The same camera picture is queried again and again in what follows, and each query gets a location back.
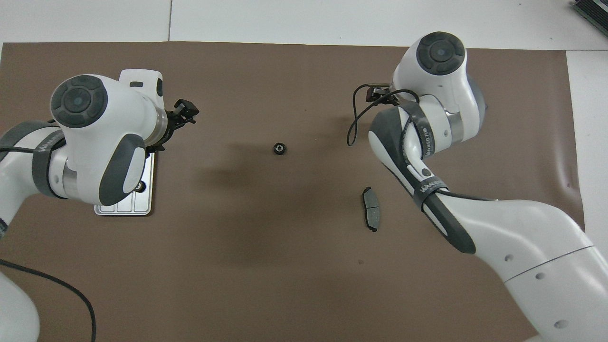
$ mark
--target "silver plate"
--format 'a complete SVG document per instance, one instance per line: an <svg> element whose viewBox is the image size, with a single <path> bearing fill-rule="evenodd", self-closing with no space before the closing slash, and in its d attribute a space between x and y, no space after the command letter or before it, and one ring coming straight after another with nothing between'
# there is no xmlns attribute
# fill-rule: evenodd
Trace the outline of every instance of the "silver plate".
<svg viewBox="0 0 608 342"><path fill-rule="evenodd" d="M142 182L145 184L143 192L132 192L124 200L113 206L93 206L97 215L101 216L146 216L152 210L152 179L154 178L154 156L152 153L146 158L143 168Z"/></svg>

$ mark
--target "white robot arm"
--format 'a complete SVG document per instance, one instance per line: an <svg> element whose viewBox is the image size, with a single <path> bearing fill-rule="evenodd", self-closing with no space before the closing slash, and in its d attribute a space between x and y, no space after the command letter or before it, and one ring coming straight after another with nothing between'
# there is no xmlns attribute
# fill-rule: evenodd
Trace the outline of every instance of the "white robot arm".
<svg viewBox="0 0 608 342"><path fill-rule="evenodd" d="M496 273L539 332L530 341L606 341L608 264L564 212L533 201L453 194L423 159L477 134L485 102L466 74L462 42L446 32L422 37L393 75L398 106L374 118L369 141L449 243Z"/></svg>
<svg viewBox="0 0 608 342"><path fill-rule="evenodd" d="M147 155L163 150L199 113L182 99L165 111L162 75L143 69L123 70L118 81L72 77L56 88L50 110L58 126L28 121L0 137L0 238L33 194L119 202L137 186ZM0 304L11 304L0 305L0 340L35 341L39 325L31 300L1 273L0 289Z"/></svg>

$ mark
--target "gray joint cap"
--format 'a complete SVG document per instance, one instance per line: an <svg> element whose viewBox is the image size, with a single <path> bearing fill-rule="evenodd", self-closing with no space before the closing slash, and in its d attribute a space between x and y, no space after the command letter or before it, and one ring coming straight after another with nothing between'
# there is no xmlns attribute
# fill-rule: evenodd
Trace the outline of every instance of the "gray joint cap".
<svg viewBox="0 0 608 342"><path fill-rule="evenodd" d="M420 40L416 50L418 64L432 75L448 75L465 60L465 46L455 35L433 32Z"/></svg>
<svg viewBox="0 0 608 342"><path fill-rule="evenodd" d="M95 76L80 75L63 82L50 100L50 111L61 125L81 128L99 119L108 105L108 92Z"/></svg>

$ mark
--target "black cable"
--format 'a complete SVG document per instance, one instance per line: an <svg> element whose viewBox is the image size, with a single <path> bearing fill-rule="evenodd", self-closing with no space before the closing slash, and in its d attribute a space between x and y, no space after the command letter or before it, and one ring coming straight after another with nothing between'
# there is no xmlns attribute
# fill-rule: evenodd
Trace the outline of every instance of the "black cable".
<svg viewBox="0 0 608 342"><path fill-rule="evenodd" d="M89 314L91 315L91 342L95 342L95 334L97 332L97 323L95 322L95 312L93 311L93 305L91 305L91 302L89 302L89 299L85 295L83 295L82 292L78 291L77 288L71 286L70 284L68 284L65 281L62 281L59 278L55 278L49 274L46 274L46 273L43 273L40 271L36 271L31 268L17 265L16 263L12 263L12 262L0 259L0 265L6 266L9 268L18 270L18 271L34 274L35 276L43 277L45 279L55 282L65 288L67 288L68 290L74 292L80 299L82 299L83 302L85 302L87 309L89 309Z"/></svg>
<svg viewBox="0 0 608 342"><path fill-rule="evenodd" d="M406 136L407 127L410 125L411 122L412 122L412 117L407 116L406 124L403 126L403 130L401 131L401 139L399 139L399 151L401 151L401 153L403 154L403 158L406 159L406 163L408 165L410 164L410 161L407 159L406 151L403 149L403 143L405 142L404 137Z"/></svg>
<svg viewBox="0 0 608 342"><path fill-rule="evenodd" d="M51 148L52 151L64 146L66 144L66 138L61 138L57 143ZM0 153L2 152L22 152L22 153L34 153L36 152L35 148L27 148L27 147L15 147L15 146L0 146Z"/></svg>
<svg viewBox="0 0 608 342"><path fill-rule="evenodd" d="M390 96L393 96L395 94L399 94L401 92L406 92L412 96L414 96L414 99L416 100L416 102L420 103L420 98L418 97L418 95L409 90L409 89L399 89L399 90L395 90L395 91L391 91L387 94L382 95L381 97L378 97L377 100L375 100L374 102L372 102L369 106L367 106L366 109L364 109L361 113L359 113L358 115L355 115L354 117L354 121L352 124L350 124L350 128L348 129L348 133L346 135L346 143L348 146L352 146L354 145L355 140L357 139L357 135L355 134L355 136L353 137L353 142L350 141L350 135L351 132L353 131L353 128L357 126L357 121L359 121L359 119L363 116L363 114L365 114L368 110L370 110L372 107L379 105L382 101L384 101L385 99L387 99Z"/></svg>
<svg viewBox="0 0 608 342"><path fill-rule="evenodd" d="M445 196L450 196L450 197L457 197L457 198L464 198L466 200L475 200L475 201L496 201L496 200L492 200L490 198L485 198L485 197L478 197L478 196L471 196L471 195L463 195L463 194L456 194L455 192L451 192L451 191L447 191L447 190L443 190L443 189L439 189L437 191L438 194L442 194Z"/></svg>
<svg viewBox="0 0 608 342"><path fill-rule="evenodd" d="M25 148L25 147L0 147L0 152L23 152L23 153L34 153L33 148Z"/></svg>
<svg viewBox="0 0 608 342"><path fill-rule="evenodd" d="M378 88L387 88L390 85L388 83L366 83L363 85L358 86L354 91L353 91L353 112L354 112L354 119L357 119L357 103L355 101L355 98L357 96L357 92L359 90L361 90L362 88L368 87L378 87ZM354 138L353 138L353 143L354 141L357 139L357 125L354 125Z"/></svg>

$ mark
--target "brown table mat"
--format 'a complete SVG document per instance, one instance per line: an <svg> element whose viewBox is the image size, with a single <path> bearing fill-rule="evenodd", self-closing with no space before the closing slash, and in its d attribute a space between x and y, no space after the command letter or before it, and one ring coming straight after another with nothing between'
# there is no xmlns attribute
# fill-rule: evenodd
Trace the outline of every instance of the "brown table mat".
<svg viewBox="0 0 608 342"><path fill-rule="evenodd" d="M405 50L5 43L0 131L50 118L50 95L73 75L128 68L161 71L167 108L182 97L201 114L157 158L151 216L98 217L36 195L0 257L86 294L99 342L525 340L534 329L492 269L453 249L371 152L378 110L346 146L352 91L388 82ZM582 224L565 52L471 49L468 63L484 126L428 165L453 191L543 201ZM376 233L366 186L381 204ZM1 271L36 304L41 342L88 340L76 296Z"/></svg>

